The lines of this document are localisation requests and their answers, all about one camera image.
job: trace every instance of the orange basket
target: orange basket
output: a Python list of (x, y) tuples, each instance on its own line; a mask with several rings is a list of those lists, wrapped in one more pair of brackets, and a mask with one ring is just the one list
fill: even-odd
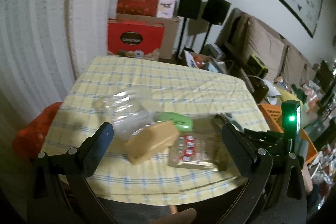
[[(282, 129), (282, 112), (280, 106), (273, 106), (269, 104), (260, 104), (259, 109), (261, 110), (264, 118), (269, 126), (269, 129), (275, 132), (283, 133)], [(318, 154), (313, 142), (308, 137), (307, 133), (301, 128), (301, 138), (303, 140), (307, 140), (308, 145), (308, 153), (306, 158), (306, 164), (310, 163), (314, 160)]]

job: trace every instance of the plastic bag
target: plastic bag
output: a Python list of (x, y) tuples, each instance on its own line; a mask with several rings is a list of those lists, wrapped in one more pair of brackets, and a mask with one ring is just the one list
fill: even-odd
[(311, 88), (307, 85), (303, 85), (302, 90), (305, 93), (305, 95), (307, 95), (307, 103), (308, 103), (308, 106), (309, 106), (308, 113), (309, 113), (313, 110), (315, 105), (318, 103), (319, 98), (317, 96), (316, 91), (313, 88)]
[(227, 168), (226, 151), (216, 132), (183, 132), (170, 147), (168, 166), (224, 171)]
[(62, 102), (43, 110), (26, 128), (19, 131), (12, 142), (12, 149), (23, 159), (35, 159), (40, 153), (44, 139)]
[(283, 89), (291, 94), (294, 94), (294, 90), (292, 89), (292, 87), (283, 79), (283, 77), (278, 76), (277, 78), (274, 79), (274, 83), (275, 85), (280, 88)]
[(93, 106), (104, 112), (108, 122), (113, 125), (115, 135), (124, 141), (145, 126), (154, 124), (153, 115), (158, 110), (150, 90), (139, 85), (98, 98)]

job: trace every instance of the sofa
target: sofa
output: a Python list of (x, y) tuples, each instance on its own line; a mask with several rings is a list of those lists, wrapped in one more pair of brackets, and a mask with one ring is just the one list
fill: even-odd
[(316, 72), (309, 61), (285, 37), (261, 20), (234, 8), (216, 44), (233, 54), (235, 62), (246, 65), (254, 53), (268, 67), (265, 79), (282, 76), (297, 86), (313, 80)]

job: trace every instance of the green indicator light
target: green indicator light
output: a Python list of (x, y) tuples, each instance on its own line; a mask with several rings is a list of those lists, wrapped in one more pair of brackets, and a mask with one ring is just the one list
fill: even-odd
[(291, 115), (291, 116), (289, 116), (288, 119), (289, 119), (290, 122), (294, 122), (296, 118), (295, 118), (294, 115)]

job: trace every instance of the plaid tablecloth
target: plaid tablecloth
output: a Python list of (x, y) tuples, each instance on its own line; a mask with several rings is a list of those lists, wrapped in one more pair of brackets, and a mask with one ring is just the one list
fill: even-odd
[[(213, 130), (209, 115), (232, 112), (245, 128), (268, 130), (263, 115), (244, 82), (228, 75), (154, 61), (98, 57), (82, 74), (60, 107), (42, 151), (48, 155), (79, 147), (106, 117), (92, 101), (132, 85), (151, 89), (162, 111), (195, 119), (195, 131)], [(87, 179), (97, 196), (127, 203), (177, 205), (222, 195), (246, 182), (230, 156), (224, 172), (167, 166), (168, 153), (141, 165), (127, 160), (124, 144), (115, 138), (95, 174)]]

